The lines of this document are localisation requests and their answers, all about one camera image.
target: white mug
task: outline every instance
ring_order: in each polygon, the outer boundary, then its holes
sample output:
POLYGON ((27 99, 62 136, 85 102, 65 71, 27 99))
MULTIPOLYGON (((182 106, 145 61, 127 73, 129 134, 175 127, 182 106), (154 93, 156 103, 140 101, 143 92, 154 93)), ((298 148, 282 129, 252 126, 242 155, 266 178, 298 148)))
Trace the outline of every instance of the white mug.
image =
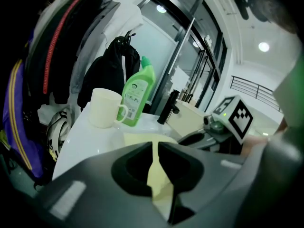
POLYGON ((95 88, 92 92, 89 121, 92 125, 99 128, 108 128, 114 122, 122 122, 128 114, 128 107, 120 104, 122 96, 112 90, 95 88), (116 120, 119 107, 126 110, 123 119, 116 120))

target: green bottle cap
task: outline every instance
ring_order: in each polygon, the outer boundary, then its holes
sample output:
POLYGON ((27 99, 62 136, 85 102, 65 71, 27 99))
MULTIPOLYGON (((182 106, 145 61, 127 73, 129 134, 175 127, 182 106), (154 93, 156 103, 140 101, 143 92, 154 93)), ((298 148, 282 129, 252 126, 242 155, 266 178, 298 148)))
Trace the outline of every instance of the green bottle cap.
POLYGON ((143 69, 144 69, 145 66, 148 66, 148 65, 151 65, 150 60, 147 57, 143 56, 142 57, 142 67, 143 67, 143 69))

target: ceiling light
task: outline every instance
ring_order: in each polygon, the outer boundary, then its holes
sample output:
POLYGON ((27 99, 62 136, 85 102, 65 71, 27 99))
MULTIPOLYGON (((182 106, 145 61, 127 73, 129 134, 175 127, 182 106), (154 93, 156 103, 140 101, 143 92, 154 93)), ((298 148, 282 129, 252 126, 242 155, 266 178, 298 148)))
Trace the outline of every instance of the ceiling light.
POLYGON ((156 9, 157 9, 157 11, 159 11, 160 13, 165 13, 165 12, 167 12, 167 10, 164 9, 161 5, 157 5, 156 9))
POLYGON ((267 52, 269 50, 269 45, 266 42, 261 42, 258 44, 258 48, 263 52, 267 52))
POLYGON ((199 48, 198 44, 196 44, 196 42, 193 42, 194 47, 199 48))

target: window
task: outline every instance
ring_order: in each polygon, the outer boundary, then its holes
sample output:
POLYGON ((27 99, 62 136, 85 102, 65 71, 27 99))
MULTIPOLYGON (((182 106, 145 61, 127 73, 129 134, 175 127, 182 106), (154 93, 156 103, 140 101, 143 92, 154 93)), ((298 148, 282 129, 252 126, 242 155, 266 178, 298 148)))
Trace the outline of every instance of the window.
POLYGON ((165 8, 153 1, 149 1, 142 7, 141 11, 143 16, 165 31, 172 39, 176 38, 181 25, 166 11, 165 8))
POLYGON ((176 60, 176 64, 183 70, 189 77, 193 75, 193 71, 200 58, 200 50, 193 45, 194 40, 190 36, 189 40, 185 42, 182 50, 180 51, 180 56, 176 60))

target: red zipper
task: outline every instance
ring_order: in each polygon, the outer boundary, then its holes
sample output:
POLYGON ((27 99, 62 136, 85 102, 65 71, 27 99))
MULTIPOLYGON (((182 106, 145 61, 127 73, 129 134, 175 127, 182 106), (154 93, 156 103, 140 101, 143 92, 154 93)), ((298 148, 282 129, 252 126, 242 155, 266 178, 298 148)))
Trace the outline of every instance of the red zipper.
POLYGON ((69 13, 71 12, 71 10, 73 9, 73 7, 79 2, 79 0, 75 0, 71 5, 70 7, 66 10, 66 12, 64 13, 63 17, 61 18, 57 28, 56 28, 56 31, 53 35, 53 38, 52 38, 52 41, 51 41, 51 44, 49 45, 49 48, 48 48, 48 52, 47 52, 47 59, 46 59, 46 64, 45 64, 45 67, 44 67, 44 79, 43 79, 43 93, 44 94, 47 94, 48 93, 48 76, 49 76, 49 67, 51 65, 51 61, 52 61, 52 56, 53 56, 53 52, 54 52, 54 48, 55 48, 55 45, 56 45, 56 42, 58 40, 58 37, 59 37, 59 34, 60 34, 60 31, 67 19, 67 16, 69 15, 69 13))

